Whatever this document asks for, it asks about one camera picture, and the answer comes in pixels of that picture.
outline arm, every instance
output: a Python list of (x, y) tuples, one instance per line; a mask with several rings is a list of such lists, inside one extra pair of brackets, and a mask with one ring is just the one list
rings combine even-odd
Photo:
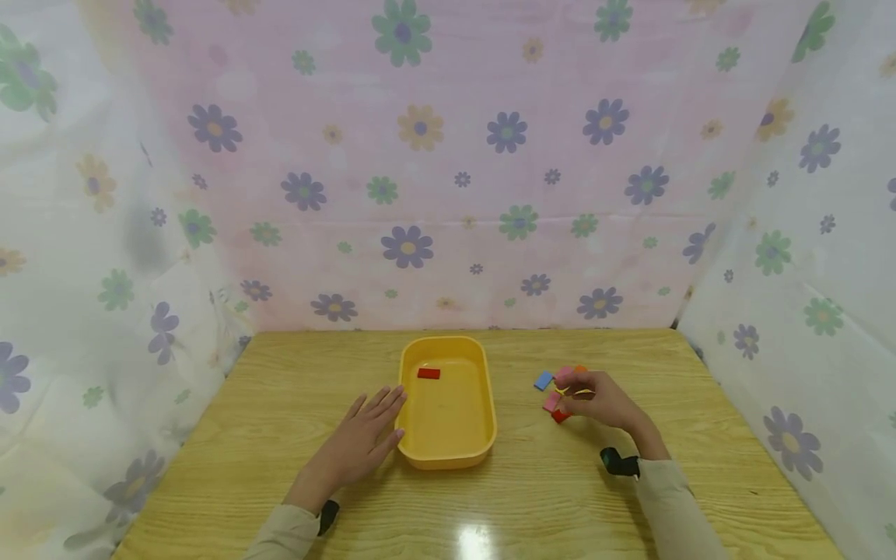
[(638, 501), (650, 524), (660, 560), (728, 558), (719, 536), (694, 500), (687, 479), (672, 461), (662, 435), (650, 417), (632, 401), (606, 372), (572, 372), (555, 379), (569, 393), (560, 410), (595, 418), (624, 430), (638, 447), (641, 478), (635, 486)]
[(379, 467), (398, 446), (403, 430), (378, 436), (398, 416), (408, 395), (400, 385), (384, 387), (364, 406), (355, 401), (336, 431), (296, 475), (292, 486), (264, 523), (243, 560), (301, 560), (320, 528), (317, 516), (341, 487), (358, 482)]

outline sleeve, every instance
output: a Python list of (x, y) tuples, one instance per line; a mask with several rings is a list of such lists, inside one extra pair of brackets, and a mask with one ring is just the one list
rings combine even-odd
[(243, 560), (301, 560), (317, 537), (320, 520), (295, 505), (278, 505)]
[(660, 560), (730, 558), (677, 463), (640, 460), (638, 465), (641, 477), (635, 489)]

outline red block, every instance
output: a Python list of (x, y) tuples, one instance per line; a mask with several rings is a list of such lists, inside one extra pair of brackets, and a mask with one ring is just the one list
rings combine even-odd
[(551, 418), (553, 418), (557, 424), (563, 424), (563, 421), (566, 420), (567, 418), (569, 418), (570, 416), (572, 416), (572, 414), (564, 414), (563, 412), (560, 411), (560, 409), (557, 409), (554, 412), (551, 412)]
[(433, 369), (432, 367), (421, 367), (417, 370), (417, 377), (422, 377), (424, 379), (438, 379), (441, 376), (441, 369)]

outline yellow container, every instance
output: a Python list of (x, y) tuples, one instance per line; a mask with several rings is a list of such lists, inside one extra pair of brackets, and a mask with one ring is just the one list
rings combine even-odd
[[(421, 367), (439, 379), (417, 377)], [(498, 432), (486, 351), (468, 336), (412, 341), (401, 352), (399, 381), (408, 401), (395, 419), (399, 451), (423, 470), (465, 469), (486, 458)]]

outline wooden table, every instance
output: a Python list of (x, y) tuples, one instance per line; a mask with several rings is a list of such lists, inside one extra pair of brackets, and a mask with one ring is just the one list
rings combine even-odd
[[(431, 334), (256, 336), (115, 559), (238, 559), (354, 398), (395, 384), (401, 349)], [(631, 443), (586, 418), (558, 426), (532, 387), (576, 363), (607, 370), (653, 417), (734, 558), (841, 557), (677, 332), (465, 334), (491, 370), (491, 456), (424, 472), (393, 455), (344, 492), (309, 558), (655, 558), (632, 480), (598, 467), (602, 447)]]

